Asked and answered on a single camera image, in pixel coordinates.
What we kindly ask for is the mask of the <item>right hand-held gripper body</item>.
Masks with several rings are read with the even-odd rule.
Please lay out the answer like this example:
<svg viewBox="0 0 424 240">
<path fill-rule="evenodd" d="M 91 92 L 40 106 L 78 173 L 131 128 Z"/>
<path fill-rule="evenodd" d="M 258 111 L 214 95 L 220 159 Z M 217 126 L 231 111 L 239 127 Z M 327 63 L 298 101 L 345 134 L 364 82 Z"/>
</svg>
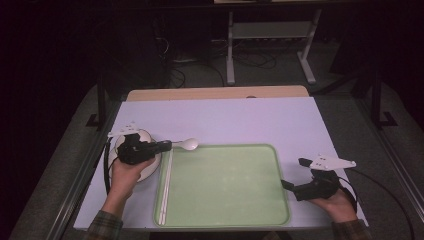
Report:
<svg viewBox="0 0 424 240">
<path fill-rule="evenodd" d="M 307 167 L 311 170 L 312 181 L 307 184 L 295 186 L 293 193 L 298 201 L 317 198 L 328 199 L 341 186 L 336 170 L 353 168 L 355 166 L 355 161 L 318 155 L 312 160 L 312 164 Z"/>
</svg>

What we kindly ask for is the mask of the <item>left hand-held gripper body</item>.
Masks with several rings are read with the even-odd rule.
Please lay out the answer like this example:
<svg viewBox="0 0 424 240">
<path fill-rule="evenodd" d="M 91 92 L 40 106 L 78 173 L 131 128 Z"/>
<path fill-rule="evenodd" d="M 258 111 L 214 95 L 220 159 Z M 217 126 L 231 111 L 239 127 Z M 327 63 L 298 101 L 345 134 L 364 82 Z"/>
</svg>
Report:
<svg viewBox="0 0 424 240">
<path fill-rule="evenodd" d="M 156 143 L 152 140 L 150 143 L 138 140 L 138 131 L 141 130 L 134 123 L 130 123 L 120 130 L 108 133 L 109 138 L 120 136 L 125 137 L 125 141 L 118 147 L 118 157 L 123 163 L 136 165 L 148 161 L 155 157 Z"/>
</svg>

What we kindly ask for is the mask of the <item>white bowl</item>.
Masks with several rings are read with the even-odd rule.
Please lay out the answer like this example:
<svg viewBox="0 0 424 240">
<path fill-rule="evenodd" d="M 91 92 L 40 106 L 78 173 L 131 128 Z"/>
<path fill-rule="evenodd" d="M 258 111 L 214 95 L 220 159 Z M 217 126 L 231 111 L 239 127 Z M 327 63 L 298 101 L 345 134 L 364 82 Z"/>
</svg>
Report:
<svg viewBox="0 0 424 240">
<path fill-rule="evenodd" d="M 146 142 L 150 143 L 152 141 L 151 135 L 143 129 L 138 131 L 138 135 L 139 135 L 138 140 L 140 142 L 146 141 Z M 118 148 L 124 141 L 125 141 L 125 137 L 120 136 L 115 143 L 115 147 Z"/>
</svg>

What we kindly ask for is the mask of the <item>white spoon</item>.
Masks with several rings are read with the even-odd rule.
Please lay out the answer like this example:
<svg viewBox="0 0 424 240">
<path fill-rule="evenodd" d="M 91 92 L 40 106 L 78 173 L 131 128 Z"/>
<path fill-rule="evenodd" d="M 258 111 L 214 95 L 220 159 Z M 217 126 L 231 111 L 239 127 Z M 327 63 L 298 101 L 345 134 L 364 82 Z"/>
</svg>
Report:
<svg viewBox="0 0 424 240">
<path fill-rule="evenodd" d="M 173 142 L 173 148 L 182 148 L 187 151 L 195 150 L 199 146 L 199 141 L 195 138 L 189 138 L 183 141 Z"/>
</svg>

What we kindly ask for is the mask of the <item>green tray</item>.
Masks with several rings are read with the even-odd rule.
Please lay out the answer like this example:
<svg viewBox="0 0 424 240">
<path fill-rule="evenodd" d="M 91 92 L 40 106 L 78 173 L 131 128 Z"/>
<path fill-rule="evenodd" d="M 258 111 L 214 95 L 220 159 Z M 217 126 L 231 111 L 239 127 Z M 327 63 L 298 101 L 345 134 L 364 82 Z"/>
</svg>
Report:
<svg viewBox="0 0 424 240">
<path fill-rule="evenodd" d="M 154 222 L 168 229 L 282 226 L 290 219 L 276 150 L 204 145 L 162 155 Z"/>
</svg>

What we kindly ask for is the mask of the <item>person's left hand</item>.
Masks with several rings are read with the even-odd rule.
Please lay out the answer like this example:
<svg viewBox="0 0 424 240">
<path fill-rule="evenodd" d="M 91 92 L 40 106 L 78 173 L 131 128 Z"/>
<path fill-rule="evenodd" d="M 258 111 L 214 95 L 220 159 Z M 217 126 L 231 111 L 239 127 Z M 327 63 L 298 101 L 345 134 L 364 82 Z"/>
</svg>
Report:
<svg viewBox="0 0 424 240">
<path fill-rule="evenodd" d="M 112 183 L 108 199 L 114 202 L 128 199 L 141 177 L 141 172 L 153 162 L 154 159 L 150 159 L 136 165 L 129 165 L 117 158 L 112 165 Z"/>
</svg>

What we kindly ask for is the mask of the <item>person's right hand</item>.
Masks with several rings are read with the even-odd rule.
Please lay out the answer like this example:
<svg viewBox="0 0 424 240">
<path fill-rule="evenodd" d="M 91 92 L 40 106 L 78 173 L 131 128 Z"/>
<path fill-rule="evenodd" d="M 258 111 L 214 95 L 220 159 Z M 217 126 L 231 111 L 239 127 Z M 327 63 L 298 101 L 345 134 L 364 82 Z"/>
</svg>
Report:
<svg viewBox="0 0 424 240">
<path fill-rule="evenodd" d="M 334 223 L 344 223 L 358 219 L 348 196 L 342 190 L 338 190 L 328 199 L 311 199 L 310 203 L 323 209 Z"/>
</svg>

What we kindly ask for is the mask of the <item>white plate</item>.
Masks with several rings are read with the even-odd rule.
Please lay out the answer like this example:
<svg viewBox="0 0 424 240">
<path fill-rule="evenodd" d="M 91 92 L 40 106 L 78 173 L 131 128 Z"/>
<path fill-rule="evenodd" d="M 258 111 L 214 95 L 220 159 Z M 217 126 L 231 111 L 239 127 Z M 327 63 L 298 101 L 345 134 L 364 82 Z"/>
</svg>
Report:
<svg viewBox="0 0 424 240">
<path fill-rule="evenodd" d="M 108 169 L 109 169 L 109 176 L 112 176 L 112 169 L 111 169 L 111 165 L 114 162 L 114 160 L 118 157 L 118 147 L 124 142 L 123 138 L 119 138 L 115 145 L 109 150 L 108 152 Z M 143 169 L 140 173 L 140 177 L 138 179 L 138 182 L 144 181 L 145 179 L 147 179 L 148 177 L 150 177 L 155 171 L 156 169 L 159 167 L 160 163 L 161 163 L 161 159 L 162 159 L 162 154 L 159 153 L 155 156 L 155 161 L 149 165 L 148 167 L 146 167 L 145 169 Z"/>
</svg>

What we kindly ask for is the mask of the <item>black metal stand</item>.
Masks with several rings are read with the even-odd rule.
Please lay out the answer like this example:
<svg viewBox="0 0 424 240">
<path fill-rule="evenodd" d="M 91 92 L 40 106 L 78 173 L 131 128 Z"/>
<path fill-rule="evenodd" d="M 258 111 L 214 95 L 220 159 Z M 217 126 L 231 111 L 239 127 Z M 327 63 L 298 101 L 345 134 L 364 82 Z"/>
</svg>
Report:
<svg viewBox="0 0 424 240">
<path fill-rule="evenodd" d="M 389 112 L 381 111 L 382 79 L 378 72 L 374 73 L 371 94 L 371 120 L 378 129 L 386 126 L 397 126 L 397 122 Z"/>
<path fill-rule="evenodd" d="M 106 121 L 106 91 L 103 76 L 97 78 L 97 113 L 91 114 L 86 126 L 101 130 Z"/>
</svg>

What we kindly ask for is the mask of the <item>white metal stand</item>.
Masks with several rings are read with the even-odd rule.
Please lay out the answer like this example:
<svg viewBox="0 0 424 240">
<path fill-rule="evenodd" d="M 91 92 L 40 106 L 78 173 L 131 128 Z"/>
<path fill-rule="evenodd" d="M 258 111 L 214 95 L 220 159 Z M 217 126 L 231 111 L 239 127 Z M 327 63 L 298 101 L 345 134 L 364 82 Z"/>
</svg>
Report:
<svg viewBox="0 0 424 240">
<path fill-rule="evenodd" d="M 318 28 L 322 10 L 317 9 L 310 21 L 289 22 L 253 22 L 242 23 L 233 21 L 233 13 L 229 13 L 227 57 L 226 57 L 226 81 L 233 86 L 235 81 L 233 61 L 233 41 L 246 39 L 289 39 L 302 38 L 306 40 L 302 51 L 297 52 L 299 64 L 303 70 L 308 84 L 316 83 L 315 76 L 308 62 L 309 51 Z"/>
</svg>

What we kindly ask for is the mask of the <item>metal rail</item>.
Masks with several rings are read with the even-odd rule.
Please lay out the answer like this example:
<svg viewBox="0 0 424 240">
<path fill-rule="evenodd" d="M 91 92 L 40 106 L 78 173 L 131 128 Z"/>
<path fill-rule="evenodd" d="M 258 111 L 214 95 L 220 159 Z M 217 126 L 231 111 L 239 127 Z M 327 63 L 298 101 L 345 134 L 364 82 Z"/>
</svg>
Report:
<svg viewBox="0 0 424 240">
<path fill-rule="evenodd" d="M 92 127 L 96 128 L 94 140 L 88 144 L 88 152 L 82 158 L 80 168 L 71 186 L 68 187 L 68 193 L 60 206 L 59 213 L 50 228 L 46 240 L 61 240 L 64 235 L 72 215 L 79 206 L 98 166 L 98 162 L 107 143 L 107 132 L 112 128 L 120 106 L 121 103 L 116 101 L 106 104 L 106 121 L 104 126 L 101 130 Z"/>
<path fill-rule="evenodd" d="M 361 114 L 382 143 L 417 214 L 424 222 L 424 133 L 407 112 L 383 110 L 373 118 L 368 101 L 356 99 Z"/>
</svg>

